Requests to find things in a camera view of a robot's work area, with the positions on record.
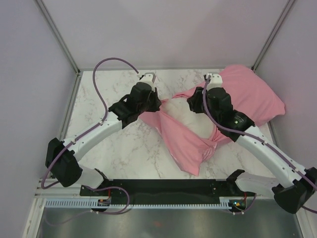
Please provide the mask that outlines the pink satin pillowcase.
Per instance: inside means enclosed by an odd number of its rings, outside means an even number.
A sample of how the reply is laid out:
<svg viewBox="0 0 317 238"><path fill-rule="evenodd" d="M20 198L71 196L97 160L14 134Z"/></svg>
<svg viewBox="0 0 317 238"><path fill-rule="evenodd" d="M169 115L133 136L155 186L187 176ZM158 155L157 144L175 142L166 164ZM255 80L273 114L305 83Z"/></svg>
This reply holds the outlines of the pink satin pillowcase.
<svg viewBox="0 0 317 238"><path fill-rule="evenodd" d="M215 123L235 130L242 129L242 120L251 119L262 126L276 116L285 114L285 105L274 91L251 69L230 65L212 76L208 87L207 106L211 117L204 113L204 83L161 101L157 112L144 112L140 118L161 135L180 170L199 175L200 164L209 159L216 148L230 142L225 131Z"/></svg>

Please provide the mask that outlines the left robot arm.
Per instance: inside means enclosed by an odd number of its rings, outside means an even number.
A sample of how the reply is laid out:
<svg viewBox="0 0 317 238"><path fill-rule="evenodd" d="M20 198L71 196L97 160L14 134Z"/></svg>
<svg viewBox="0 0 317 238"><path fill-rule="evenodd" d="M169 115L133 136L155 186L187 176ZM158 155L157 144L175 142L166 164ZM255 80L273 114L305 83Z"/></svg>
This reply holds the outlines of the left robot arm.
<svg viewBox="0 0 317 238"><path fill-rule="evenodd" d="M46 167L63 187L86 185L96 195L108 190L105 175L97 169L80 166L79 161L97 144L135 122L144 112L157 112L161 106L152 82L138 82L130 94L114 103L107 117L94 126L63 141L52 139L48 144Z"/></svg>

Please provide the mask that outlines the white pillow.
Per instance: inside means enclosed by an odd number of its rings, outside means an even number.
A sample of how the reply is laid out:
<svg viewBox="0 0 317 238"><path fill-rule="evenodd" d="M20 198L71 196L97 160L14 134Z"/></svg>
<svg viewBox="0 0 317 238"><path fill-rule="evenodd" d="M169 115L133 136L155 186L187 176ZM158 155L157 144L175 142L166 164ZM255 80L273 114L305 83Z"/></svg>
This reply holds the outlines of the white pillow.
<svg viewBox="0 0 317 238"><path fill-rule="evenodd" d="M190 111L186 98L171 98L163 104L163 111L187 127L197 136L209 139L212 136L214 124L205 114Z"/></svg>

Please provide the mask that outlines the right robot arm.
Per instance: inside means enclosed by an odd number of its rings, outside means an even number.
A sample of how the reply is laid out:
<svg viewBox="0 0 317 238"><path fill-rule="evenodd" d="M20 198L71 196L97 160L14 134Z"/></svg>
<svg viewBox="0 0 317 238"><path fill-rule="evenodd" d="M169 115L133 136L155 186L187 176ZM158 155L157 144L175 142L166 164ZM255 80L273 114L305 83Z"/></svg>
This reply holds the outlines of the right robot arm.
<svg viewBox="0 0 317 238"><path fill-rule="evenodd" d="M305 208L317 190L315 167L306 169L269 142L246 114L233 108L230 95L222 87L197 87L187 102L191 111L207 115L221 134L247 149L275 176L269 179L235 171L236 178L226 183L229 194L246 191L272 197L291 214Z"/></svg>

